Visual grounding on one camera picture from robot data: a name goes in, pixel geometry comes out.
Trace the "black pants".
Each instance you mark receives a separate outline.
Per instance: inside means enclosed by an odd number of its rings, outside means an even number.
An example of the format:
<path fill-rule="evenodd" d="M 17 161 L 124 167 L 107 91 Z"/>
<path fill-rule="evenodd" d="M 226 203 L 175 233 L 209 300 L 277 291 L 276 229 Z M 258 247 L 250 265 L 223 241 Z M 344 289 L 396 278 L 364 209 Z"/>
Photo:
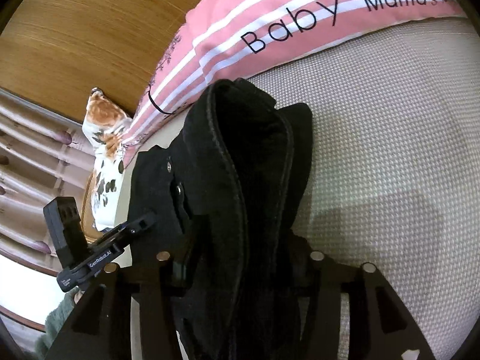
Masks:
<path fill-rule="evenodd" d="M 137 155 L 128 218 L 157 223 L 134 264 L 169 250 L 173 314 L 191 359 L 292 359 L 300 312 L 294 266 L 308 247 L 292 226 L 312 163 L 312 112 L 276 108 L 247 80 L 218 80 L 167 148 Z"/>

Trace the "wooden bedside chair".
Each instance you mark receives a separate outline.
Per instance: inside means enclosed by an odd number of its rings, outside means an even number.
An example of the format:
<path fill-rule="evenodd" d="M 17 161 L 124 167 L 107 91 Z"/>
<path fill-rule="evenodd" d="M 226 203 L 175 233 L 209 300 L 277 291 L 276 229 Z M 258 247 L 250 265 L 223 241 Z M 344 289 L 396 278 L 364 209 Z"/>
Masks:
<path fill-rule="evenodd" d="M 81 211 L 81 214 L 80 214 L 81 229 L 83 231 L 84 237 L 86 238 L 86 241 L 89 244 L 96 242 L 97 239 L 103 235 L 103 233 L 99 232 L 95 228 L 95 220 L 94 220 L 92 209 L 91 209 L 91 195 L 92 195 L 92 191 L 94 190 L 94 186 L 95 186 L 94 173 L 91 173 L 89 175 L 89 178 L 85 186 L 84 196 L 83 196 L 81 210 L 80 210 Z"/>

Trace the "pink curtain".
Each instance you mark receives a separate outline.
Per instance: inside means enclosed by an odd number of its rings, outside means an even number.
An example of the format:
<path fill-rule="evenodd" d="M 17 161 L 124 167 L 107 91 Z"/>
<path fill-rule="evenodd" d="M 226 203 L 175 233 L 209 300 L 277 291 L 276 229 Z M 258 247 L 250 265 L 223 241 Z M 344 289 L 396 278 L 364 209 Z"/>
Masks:
<path fill-rule="evenodd" d="M 47 275 L 60 264 L 43 216 L 55 197 L 83 203 L 94 153 L 80 125 L 1 91 L 1 255 Z"/>

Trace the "grey woven bed mat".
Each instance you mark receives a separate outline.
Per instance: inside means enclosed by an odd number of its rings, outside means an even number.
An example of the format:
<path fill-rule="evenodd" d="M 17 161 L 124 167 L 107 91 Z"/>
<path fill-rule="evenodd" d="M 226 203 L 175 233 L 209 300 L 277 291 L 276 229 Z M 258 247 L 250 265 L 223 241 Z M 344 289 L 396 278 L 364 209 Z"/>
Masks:
<path fill-rule="evenodd" d="M 437 359 L 479 356 L 479 35 L 464 18 L 400 24 L 252 78 L 313 113 L 294 231 L 374 263 Z"/>

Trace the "wooden headboard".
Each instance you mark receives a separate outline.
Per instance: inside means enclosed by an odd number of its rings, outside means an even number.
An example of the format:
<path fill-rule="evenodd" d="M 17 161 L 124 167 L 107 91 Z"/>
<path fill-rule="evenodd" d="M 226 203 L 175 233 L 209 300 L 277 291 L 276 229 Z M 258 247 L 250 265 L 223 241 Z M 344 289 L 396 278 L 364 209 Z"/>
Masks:
<path fill-rule="evenodd" d="M 1 87 L 76 121 L 92 88 L 128 113 L 200 0 L 24 0 L 1 34 Z"/>

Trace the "pink striped baby pillow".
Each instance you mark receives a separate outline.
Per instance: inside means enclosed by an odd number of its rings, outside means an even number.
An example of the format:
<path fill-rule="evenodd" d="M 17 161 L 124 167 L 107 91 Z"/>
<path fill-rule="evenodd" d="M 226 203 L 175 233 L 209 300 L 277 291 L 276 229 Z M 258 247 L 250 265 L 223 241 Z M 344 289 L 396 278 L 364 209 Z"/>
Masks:
<path fill-rule="evenodd" d="M 129 162 L 217 80 L 250 78 L 397 24 L 463 15 L 456 0 L 201 0 L 158 62 L 121 155 Z"/>

